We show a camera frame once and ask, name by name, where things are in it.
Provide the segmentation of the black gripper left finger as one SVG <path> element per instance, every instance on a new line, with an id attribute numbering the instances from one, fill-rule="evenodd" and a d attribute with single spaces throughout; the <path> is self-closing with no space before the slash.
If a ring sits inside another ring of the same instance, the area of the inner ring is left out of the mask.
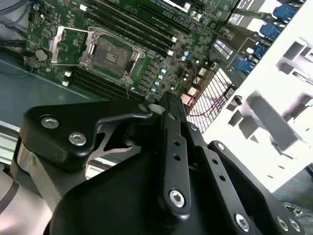
<path id="1" fill-rule="evenodd" d="M 54 211 L 76 186 L 134 156 L 153 154 L 159 203 L 186 220 L 191 196 L 181 104 L 167 92 L 153 105 L 116 100 L 31 108 L 23 118 L 19 165 Z"/>

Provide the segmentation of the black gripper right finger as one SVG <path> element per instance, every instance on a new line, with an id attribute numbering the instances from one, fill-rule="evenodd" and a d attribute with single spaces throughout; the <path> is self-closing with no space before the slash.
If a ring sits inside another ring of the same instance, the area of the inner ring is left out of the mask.
<path id="1" fill-rule="evenodd" d="M 220 141 L 206 143 L 180 105 L 192 212 L 182 235 L 302 235 L 301 223 Z"/>

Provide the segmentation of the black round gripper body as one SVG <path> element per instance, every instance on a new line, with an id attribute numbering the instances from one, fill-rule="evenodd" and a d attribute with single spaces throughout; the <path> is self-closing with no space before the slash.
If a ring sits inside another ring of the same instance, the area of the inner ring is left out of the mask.
<path id="1" fill-rule="evenodd" d="M 233 235 L 235 226 L 222 208 L 204 166 L 204 148 L 188 158 L 191 211 L 181 221 L 158 199 L 160 167 L 153 154 L 134 156 L 68 192 L 50 222 L 52 235 Z"/>

